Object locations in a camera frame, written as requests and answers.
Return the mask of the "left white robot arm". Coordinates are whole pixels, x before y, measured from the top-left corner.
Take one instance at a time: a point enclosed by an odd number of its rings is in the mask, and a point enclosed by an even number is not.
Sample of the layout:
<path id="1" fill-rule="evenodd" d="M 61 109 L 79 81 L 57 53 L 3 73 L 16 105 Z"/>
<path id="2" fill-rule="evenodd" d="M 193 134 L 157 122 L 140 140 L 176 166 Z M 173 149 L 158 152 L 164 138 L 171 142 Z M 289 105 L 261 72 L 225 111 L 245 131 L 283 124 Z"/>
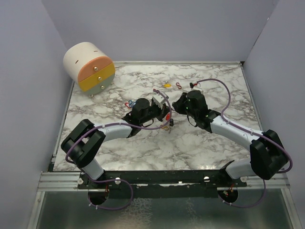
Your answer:
<path id="1" fill-rule="evenodd" d="M 75 164 L 89 176 L 89 183 L 94 188 L 101 188 L 105 184 L 105 170 L 95 159 L 102 143 L 119 138 L 130 138 L 141 130 L 155 130 L 146 122 L 162 121 L 171 113 L 168 97 L 153 96 L 149 101 L 140 98 L 132 110 L 120 121 L 105 125 L 95 126 L 89 119 L 82 120 L 63 140 L 61 149 L 66 153 L 66 160 Z"/>

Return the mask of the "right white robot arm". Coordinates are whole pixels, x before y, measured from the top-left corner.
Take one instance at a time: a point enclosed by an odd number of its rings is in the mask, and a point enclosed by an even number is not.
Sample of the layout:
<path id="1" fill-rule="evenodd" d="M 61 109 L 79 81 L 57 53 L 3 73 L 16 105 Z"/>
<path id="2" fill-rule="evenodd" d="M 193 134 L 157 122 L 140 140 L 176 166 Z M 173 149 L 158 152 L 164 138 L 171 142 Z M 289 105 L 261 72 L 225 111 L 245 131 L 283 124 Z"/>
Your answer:
<path id="1" fill-rule="evenodd" d="M 182 93 L 172 105 L 177 113 L 193 118 L 197 127 L 224 136 L 250 153 L 248 159 L 230 162 L 222 168 L 224 172 L 219 174 L 219 181 L 225 187 L 241 177 L 258 176 L 269 180 L 289 161 L 275 131 L 252 131 L 226 121 L 220 112 L 208 108 L 204 95 L 198 90 Z"/>

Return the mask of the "blue S carabiner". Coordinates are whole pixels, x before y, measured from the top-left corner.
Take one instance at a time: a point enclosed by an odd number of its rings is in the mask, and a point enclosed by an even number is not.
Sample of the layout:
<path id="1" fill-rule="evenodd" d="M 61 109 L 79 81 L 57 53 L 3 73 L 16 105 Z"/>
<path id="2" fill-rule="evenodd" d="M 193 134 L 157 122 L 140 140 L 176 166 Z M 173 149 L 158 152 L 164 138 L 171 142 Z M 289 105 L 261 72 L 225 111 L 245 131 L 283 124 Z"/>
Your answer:
<path id="1" fill-rule="evenodd" d="M 129 100 L 128 103 L 130 107 L 133 107 L 134 102 L 132 100 Z"/>

